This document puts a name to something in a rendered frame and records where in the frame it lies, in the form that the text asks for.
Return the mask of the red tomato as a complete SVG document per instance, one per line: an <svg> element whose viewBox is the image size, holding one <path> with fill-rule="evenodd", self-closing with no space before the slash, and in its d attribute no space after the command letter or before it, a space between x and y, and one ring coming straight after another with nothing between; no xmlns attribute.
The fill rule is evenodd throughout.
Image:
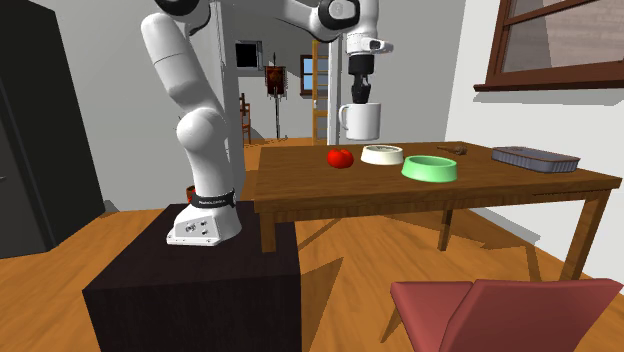
<svg viewBox="0 0 624 352"><path fill-rule="evenodd" d="M332 149L327 154L327 162L334 168L349 168L354 163L354 157L347 149Z"/></svg>

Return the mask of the brown wooden table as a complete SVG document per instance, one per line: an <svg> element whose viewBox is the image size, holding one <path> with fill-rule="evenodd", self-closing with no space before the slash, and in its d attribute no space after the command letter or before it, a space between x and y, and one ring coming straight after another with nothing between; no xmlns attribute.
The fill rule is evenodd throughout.
<svg viewBox="0 0 624 352"><path fill-rule="evenodd" d="M276 249L278 223L331 218L439 211L438 240L445 250L454 210L581 200L584 203L561 279L581 276L593 239L619 177L576 169L539 173L492 160L488 147L470 144L453 159L458 176L428 183L402 175L401 165L379 166L360 160L345 169L328 165L328 145L265 147L260 152L254 192L260 216L262 249Z"/></svg>

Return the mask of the black cabinet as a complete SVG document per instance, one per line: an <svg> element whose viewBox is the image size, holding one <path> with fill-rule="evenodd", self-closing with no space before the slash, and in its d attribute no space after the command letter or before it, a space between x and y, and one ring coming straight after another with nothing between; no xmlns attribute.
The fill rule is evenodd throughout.
<svg viewBox="0 0 624 352"><path fill-rule="evenodd" d="M104 211L56 14L0 0L0 259L49 251Z"/></svg>

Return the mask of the brown framed window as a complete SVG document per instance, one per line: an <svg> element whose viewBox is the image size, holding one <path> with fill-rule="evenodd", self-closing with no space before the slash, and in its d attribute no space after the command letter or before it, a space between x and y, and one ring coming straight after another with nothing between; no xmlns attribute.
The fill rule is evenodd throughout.
<svg viewBox="0 0 624 352"><path fill-rule="evenodd" d="M477 92L624 88L624 0L500 0Z"/></svg>

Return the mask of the black wall picture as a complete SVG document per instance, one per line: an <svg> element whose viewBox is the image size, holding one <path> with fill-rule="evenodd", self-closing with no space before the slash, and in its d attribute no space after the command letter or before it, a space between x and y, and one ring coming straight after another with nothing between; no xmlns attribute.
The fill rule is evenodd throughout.
<svg viewBox="0 0 624 352"><path fill-rule="evenodd" d="M235 43L238 69L260 70L263 67L262 42L239 40Z"/></svg>

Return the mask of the small blue window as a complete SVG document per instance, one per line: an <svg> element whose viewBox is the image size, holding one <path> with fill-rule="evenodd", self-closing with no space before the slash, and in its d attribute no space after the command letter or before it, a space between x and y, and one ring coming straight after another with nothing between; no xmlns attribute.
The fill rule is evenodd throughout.
<svg viewBox="0 0 624 352"><path fill-rule="evenodd" d="M313 57L311 55L300 56L300 94L311 96L313 88Z"/></svg>

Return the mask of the red chair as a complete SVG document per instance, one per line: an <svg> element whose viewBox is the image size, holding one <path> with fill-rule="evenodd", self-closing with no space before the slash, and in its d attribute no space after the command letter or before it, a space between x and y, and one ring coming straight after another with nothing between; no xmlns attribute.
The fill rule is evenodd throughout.
<svg viewBox="0 0 624 352"><path fill-rule="evenodd" d="M621 289L608 278L394 282L380 341L403 325L414 352L574 352Z"/></svg>

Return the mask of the dark robot stand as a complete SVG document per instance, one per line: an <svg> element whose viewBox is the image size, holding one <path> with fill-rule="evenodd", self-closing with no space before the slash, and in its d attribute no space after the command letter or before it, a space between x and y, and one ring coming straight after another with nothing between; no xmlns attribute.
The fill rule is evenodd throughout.
<svg viewBox="0 0 624 352"><path fill-rule="evenodd" d="M259 217L238 203L241 232L214 247L166 242L169 205L82 291L101 352L302 352L295 227L261 249Z"/></svg>

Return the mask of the green bowl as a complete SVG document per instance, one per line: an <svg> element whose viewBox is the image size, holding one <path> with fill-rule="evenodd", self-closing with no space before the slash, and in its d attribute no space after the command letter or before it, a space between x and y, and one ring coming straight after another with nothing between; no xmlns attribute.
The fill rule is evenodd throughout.
<svg viewBox="0 0 624 352"><path fill-rule="evenodd" d="M422 182L453 182L457 179L457 162L438 156L408 156L401 173L407 178Z"/></svg>

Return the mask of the white mug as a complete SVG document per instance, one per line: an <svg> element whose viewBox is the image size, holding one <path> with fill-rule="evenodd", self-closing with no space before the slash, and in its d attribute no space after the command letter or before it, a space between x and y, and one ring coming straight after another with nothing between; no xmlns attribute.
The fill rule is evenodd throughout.
<svg viewBox="0 0 624 352"><path fill-rule="evenodd" d="M371 141L380 136L380 103L345 104L340 107L338 117L349 140Z"/></svg>

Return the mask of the brown wooden chair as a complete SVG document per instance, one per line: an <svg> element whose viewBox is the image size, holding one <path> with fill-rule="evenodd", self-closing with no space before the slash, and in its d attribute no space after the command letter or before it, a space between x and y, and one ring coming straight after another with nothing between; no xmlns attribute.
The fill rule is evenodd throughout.
<svg viewBox="0 0 624 352"><path fill-rule="evenodd" d="M240 119L242 138L251 143L251 116L250 116L250 104L246 101L246 96L242 93L239 97L240 102Z"/></svg>

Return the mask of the white shallow bowl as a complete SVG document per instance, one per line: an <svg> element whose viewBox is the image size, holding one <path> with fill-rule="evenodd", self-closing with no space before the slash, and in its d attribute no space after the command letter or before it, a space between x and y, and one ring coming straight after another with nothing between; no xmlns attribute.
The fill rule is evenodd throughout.
<svg viewBox="0 0 624 352"><path fill-rule="evenodd" d="M391 145L368 145L360 160L372 165L398 165L404 162L403 149Z"/></svg>

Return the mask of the brown floor lamp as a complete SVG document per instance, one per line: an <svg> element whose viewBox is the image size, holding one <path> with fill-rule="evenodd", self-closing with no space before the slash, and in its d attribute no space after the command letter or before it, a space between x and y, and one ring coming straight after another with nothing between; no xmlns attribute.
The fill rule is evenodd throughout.
<svg viewBox="0 0 624 352"><path fill-rule="evenodd" d="M285 66L278 66L276 53L273 53L273 63L264 67L267 95L273 99L275 105L276 138L280 139L280 101L287 96L288 80Z"/></svg>

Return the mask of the grey rectangular baking tray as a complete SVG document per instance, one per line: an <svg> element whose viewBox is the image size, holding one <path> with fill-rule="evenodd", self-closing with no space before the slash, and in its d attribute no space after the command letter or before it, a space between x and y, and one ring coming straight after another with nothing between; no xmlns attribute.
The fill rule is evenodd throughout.
<svg viewBox="0 0 624 352"><path fill-rule="evenodd" d="M578 157L521 146L496 147L491 158L541 173L568 173L577 169Z"/></svg>

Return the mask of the wooden door with glass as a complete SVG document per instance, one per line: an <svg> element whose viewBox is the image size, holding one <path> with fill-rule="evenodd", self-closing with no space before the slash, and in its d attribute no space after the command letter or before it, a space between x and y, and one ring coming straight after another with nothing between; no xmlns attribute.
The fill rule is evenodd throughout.
<svg viewBox="0 0 624 352"><path fill-rule="evenodd" d="M315 145L327 142L329 60L326 47L312 41L312 139Z"/></svg>

